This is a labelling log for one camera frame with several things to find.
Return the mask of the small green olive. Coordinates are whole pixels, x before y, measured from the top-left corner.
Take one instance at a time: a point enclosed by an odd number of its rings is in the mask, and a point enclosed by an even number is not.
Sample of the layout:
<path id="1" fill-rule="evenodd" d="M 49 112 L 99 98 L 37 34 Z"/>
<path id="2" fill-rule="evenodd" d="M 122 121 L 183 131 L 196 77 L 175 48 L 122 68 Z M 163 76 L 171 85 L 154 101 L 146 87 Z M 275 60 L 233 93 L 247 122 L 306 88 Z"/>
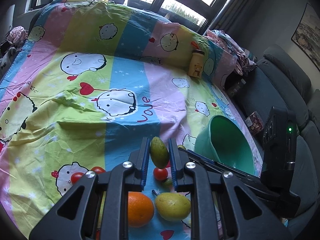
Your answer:
<path id="1" fill-rule="evenodd" d="M 167 178 L 166 180 L 161 182 L 161 185 L 164 187 L 171 187 L 172 186 L 172 179 L 171 178 Z"/>

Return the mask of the green plastic bowl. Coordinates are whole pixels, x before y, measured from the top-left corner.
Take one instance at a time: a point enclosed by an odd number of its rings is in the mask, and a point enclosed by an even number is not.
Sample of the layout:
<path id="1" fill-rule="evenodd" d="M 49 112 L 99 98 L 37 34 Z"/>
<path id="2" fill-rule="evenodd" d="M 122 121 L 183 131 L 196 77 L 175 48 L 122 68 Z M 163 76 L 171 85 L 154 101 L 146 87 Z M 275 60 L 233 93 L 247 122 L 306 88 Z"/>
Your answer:
<path id="1" fill-rule="evenodd" d="M 196 138 L 194 152 L 240 171 L 254 174 L 252 150 L 242 131 L 231 120 L 213 116 Z"/>

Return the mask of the red cherry tomato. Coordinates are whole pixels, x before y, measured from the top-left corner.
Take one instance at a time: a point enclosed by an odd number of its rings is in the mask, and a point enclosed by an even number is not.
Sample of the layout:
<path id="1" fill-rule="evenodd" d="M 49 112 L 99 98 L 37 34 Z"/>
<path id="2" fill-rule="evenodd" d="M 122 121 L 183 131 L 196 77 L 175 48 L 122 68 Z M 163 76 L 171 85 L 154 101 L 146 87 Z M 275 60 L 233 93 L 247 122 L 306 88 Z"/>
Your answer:
<path id="1" fill-rule="evenodd" d="M 166 168 L 154 168 L 153 176 L 157 181 L 164 181 L 168 177 L 168 171 Z"/>

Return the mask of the green olive fruit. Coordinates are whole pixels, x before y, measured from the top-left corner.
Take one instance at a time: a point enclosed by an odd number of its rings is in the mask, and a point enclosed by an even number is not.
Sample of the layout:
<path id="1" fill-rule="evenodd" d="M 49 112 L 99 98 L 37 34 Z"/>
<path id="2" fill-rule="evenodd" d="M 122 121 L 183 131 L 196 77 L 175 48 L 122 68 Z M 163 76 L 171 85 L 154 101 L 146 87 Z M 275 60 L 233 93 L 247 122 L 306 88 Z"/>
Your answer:
<path id="1" fill-rule="evenodd" d="M 159 137 L 153 137 L 150 144 L 150 157 L 157 168 L 166 168 L 169 162 L 169 152 Z"/>

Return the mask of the snack packet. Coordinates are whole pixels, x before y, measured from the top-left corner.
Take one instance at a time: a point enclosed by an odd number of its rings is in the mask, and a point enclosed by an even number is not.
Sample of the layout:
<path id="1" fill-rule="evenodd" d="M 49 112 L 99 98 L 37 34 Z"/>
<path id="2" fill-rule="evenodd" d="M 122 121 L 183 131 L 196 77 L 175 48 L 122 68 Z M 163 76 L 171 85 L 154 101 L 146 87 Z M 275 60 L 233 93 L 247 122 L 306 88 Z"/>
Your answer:
<path id="1" fill-rule="evenodd" d="M 245 124 L 253 136 L 260 133 L 264 128 L 264 122 L 257 111 L 254 111 L 245 119 Z"/>

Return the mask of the yellow pear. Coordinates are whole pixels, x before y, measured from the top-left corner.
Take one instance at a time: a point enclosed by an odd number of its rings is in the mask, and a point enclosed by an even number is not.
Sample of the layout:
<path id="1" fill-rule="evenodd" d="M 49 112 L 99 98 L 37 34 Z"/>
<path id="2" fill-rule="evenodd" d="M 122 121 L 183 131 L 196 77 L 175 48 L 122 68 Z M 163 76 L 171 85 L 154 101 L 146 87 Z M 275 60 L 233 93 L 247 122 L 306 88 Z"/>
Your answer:
<path id="1" fill-rule="evenodd" d="M 187 218 L 191 212 L 191 201 L 179 193 L 158 193 L 152 190 L 155 196 L 155 207 L 159 215 L 166 221 L 178 222 Z"/>

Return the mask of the dark grey sofa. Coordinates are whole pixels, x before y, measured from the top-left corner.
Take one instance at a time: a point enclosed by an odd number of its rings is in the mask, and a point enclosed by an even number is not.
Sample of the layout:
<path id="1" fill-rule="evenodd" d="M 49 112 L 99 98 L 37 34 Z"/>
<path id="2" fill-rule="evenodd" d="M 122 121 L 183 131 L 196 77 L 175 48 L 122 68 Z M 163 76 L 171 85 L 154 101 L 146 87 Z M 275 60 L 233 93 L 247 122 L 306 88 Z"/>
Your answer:
<path id="1" fill-rule="evenodd" d="M 296 115 L 297 154 L 291 190 L 301 202 L 288 228 L 293 238 L 298 238 L 311 223 L 319 222 L 319 90 L 311 90 L 310 78 L 277 44 L 264 51 L 252 71 L 244 75 L 232 72 L 225 90 L 240 80 L 245 84 L 233 100 L 243 118 L 257 112 L 266 122 L 273 106 Z"/>

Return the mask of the orange fruit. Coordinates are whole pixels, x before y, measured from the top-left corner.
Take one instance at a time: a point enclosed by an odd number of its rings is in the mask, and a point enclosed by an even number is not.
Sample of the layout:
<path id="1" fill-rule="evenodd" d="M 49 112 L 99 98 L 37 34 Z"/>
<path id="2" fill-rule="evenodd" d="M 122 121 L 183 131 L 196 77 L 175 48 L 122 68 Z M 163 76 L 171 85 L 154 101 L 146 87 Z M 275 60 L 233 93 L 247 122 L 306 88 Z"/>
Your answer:
<path id="1" fill-rule="evenodd" d="M 127 201 L 129 227 L 140 228 L 148 224 L 155 213 L 152 200 L 141 192 L 129 192 Z"/>

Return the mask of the dark jar by sofa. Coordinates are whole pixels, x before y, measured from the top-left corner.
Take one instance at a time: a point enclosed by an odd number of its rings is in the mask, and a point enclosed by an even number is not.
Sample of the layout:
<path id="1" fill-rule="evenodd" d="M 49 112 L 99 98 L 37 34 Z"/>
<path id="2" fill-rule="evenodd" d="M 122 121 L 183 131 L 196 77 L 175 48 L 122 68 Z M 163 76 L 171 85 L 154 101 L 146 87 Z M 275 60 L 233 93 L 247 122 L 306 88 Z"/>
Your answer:
<path id="1" fill-rule="evenodd" d="M 242 89 L 242 87 L 244 87 L 245 84 L 246 81 L 244 79 L 241 79 L 228 90 L 228 96 L 230 98 L 233 98 L 239 92 L 239 90 Z"/>

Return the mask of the pile of patterned clothes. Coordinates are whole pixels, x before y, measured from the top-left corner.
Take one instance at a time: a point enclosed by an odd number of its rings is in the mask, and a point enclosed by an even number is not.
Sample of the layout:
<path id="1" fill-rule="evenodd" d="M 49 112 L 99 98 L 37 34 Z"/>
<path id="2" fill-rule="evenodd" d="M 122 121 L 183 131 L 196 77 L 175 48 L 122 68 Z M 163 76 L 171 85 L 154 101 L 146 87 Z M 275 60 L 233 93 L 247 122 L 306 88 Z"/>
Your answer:
<path id="1" fill-rule="evenodd" d="M 257 58 L 249 50 L 239 46 L 223 30 L 208 30 L 205 37 L 235 58 L 234 71 L 238 75 L 247 75 L 257 66 Z"/>

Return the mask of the framed landscape painting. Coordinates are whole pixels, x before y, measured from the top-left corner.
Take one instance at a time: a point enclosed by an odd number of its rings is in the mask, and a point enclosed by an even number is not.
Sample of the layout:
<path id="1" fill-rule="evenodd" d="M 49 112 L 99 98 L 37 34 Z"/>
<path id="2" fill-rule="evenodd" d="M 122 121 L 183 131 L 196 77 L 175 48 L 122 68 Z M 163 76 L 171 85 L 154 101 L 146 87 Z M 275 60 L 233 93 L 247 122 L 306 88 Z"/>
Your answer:
<path id="1" fill-rule="evenodd" d="M 293 33 L 291 40 L 306 54 L 319 70 L 320 55 L 320 25 L 319 16 L 313 7 L 307 3 L 300 22 Z"/>

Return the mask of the yellow bear bottle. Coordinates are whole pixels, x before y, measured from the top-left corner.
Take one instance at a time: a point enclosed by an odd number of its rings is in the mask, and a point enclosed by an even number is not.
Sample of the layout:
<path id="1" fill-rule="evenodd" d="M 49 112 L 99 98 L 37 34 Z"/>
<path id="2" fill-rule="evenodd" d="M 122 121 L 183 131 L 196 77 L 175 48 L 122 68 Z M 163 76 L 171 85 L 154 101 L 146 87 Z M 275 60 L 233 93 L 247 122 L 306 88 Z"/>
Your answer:
<path id="1" fill-rule="evenodd" d="M 204 51 L 195 49 L 192 52 L 189 64 L 188 75 L 191 77 L 201 78 L 204 66 Z"/>

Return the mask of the colourful cartoon bed sheet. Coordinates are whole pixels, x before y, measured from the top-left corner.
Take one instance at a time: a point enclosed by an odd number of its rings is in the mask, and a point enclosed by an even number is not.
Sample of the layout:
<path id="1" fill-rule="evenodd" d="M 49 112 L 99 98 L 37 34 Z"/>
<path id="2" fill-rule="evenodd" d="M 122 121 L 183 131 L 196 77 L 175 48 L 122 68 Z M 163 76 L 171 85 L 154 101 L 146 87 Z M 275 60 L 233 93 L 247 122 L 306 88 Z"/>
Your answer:
<path id="1" fill-rule="evenodd" d="M 201 78 L 188 75 L 204 51 Z M 235 58 L 158 15 L 94 0 L 55 0 L 36 19 L 1 79 L 1 204 L 18 232 L 70 189 L 71 175 L 125 161 L 144 137 L 193 149 L 215 115 L 261 156 L 217 80 Z"/>

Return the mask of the pink crumpled cloth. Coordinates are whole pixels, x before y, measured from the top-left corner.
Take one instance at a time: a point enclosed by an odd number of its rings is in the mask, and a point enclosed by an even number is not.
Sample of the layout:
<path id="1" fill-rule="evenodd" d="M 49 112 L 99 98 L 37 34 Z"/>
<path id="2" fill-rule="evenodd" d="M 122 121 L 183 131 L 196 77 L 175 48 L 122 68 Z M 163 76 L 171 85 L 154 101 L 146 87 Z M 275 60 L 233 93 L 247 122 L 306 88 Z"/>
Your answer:
<path id="1" fill-rule="evenodd" d="M 17 26 L 12 28 L 9 31 L 7 41 L 12 45 L 19 45 L 28 37 L 28 31 L 25 30 L 22 26 Z"/>

